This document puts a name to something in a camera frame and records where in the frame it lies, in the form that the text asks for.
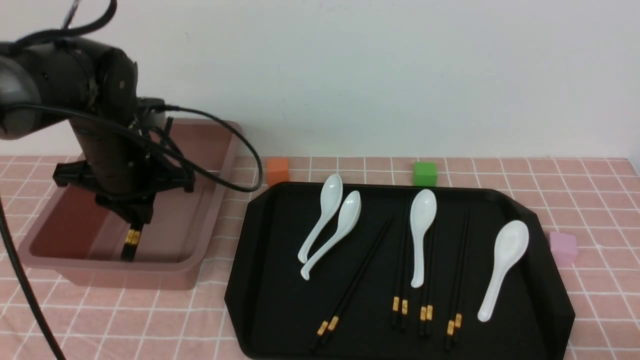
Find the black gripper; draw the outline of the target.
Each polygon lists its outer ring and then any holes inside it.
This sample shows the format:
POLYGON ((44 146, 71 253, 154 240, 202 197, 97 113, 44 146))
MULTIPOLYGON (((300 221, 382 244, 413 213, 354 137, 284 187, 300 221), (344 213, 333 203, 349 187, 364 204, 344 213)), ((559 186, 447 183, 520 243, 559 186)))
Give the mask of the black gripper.
POLYGON ((91 192, 96 205, 137 231, 151 223, 157 193, 194 191, 194 171, 181 163, 173 164, 162 153, 93 121, 76 116, 69 121, 84 159, 55 167, 52 178, 58 187, 71 185, 91 192))

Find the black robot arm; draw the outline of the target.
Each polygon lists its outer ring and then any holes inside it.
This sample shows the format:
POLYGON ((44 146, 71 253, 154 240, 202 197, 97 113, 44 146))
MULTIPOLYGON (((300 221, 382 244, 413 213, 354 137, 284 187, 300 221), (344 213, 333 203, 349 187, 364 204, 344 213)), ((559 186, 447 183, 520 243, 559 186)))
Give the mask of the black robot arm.
POLYGON ((82 112, 146 139, 154 132, 177 151, 161 110, 165 101, 137 96, 138 66, 123 50, 84 38, 58 39, 16 52, 9 47, 1 44, 1 139, 14 141, 68 120, 84 159, 55 167, 58 187, 71 185, 94 194, 96 205, 137 231, 151 223, 157 193, 194 191, 194 171, 94 121, 8 110, 15 104, 32 104, 82 112))

